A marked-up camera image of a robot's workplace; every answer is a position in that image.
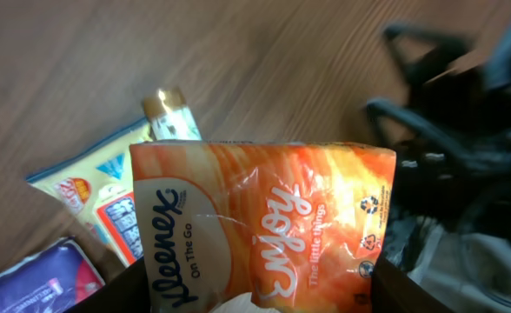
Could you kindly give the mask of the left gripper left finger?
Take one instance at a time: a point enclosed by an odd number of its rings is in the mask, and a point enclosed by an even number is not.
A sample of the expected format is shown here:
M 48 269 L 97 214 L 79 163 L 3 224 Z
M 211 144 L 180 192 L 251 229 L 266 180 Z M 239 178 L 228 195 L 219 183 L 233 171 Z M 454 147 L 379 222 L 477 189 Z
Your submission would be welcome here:
M 65 313 L 150 313 L 144 259 L 131 264 L 113 281 Z

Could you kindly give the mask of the yellow snack bag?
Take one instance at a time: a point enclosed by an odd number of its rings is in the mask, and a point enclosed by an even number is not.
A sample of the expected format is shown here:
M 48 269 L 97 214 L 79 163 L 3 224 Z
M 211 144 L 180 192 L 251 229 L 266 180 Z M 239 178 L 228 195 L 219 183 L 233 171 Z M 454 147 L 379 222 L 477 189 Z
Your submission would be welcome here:
M 77 156 L 27 176 L 26 182 L 63 203 L 128 267 L 143 256 L 129 147 L 150 140 L 150 125 L 142 117 Z

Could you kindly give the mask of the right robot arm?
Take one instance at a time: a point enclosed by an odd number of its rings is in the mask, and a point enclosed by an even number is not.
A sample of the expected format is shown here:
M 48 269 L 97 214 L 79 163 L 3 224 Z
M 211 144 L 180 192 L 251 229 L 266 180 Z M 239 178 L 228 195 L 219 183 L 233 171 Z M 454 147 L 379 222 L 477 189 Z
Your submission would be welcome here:
M 366 106 L 378 143 L 397 155 L 374 303 L 511 312 L 511 24 L 485 63 L 456 72 L 468 37 L 391 23 L 382 39 L 408 100 Z

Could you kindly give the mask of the red purple pad pack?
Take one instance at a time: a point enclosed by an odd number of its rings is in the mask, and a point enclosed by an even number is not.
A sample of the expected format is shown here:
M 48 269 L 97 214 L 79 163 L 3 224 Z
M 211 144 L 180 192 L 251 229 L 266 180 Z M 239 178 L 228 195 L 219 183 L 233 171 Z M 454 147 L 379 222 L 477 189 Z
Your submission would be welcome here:
M 0 273 L 0 312 L 64 312 L 105 285 L 72 237 Z

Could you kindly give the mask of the orange Kleenex tissue pack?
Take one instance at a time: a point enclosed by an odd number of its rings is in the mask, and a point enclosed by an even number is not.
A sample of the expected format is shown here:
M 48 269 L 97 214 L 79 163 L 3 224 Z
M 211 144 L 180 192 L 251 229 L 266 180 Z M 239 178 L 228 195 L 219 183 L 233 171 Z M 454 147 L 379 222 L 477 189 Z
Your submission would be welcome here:
M 358 143 L 129 149 L 155 312 L 248 294 L 282 312 L 368 312 L 396 154 Z

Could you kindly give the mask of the white tube gold cap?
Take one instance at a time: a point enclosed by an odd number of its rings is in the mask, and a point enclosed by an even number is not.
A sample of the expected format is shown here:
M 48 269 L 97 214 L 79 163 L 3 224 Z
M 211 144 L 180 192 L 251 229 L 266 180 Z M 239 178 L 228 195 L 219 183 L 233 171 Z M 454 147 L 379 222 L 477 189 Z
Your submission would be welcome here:
M 142 100 L 143 112 L 157 140 L 202 141 L 193 114 L 181 90 L 157 90 Z

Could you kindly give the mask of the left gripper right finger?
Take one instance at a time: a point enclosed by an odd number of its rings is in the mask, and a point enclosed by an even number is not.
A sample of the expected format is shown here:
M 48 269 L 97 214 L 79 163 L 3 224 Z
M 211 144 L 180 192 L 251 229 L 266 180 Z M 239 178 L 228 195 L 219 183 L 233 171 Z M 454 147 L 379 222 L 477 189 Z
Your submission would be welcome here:
M 373 313 L 453 313 L 381 254 L 371 283 Z

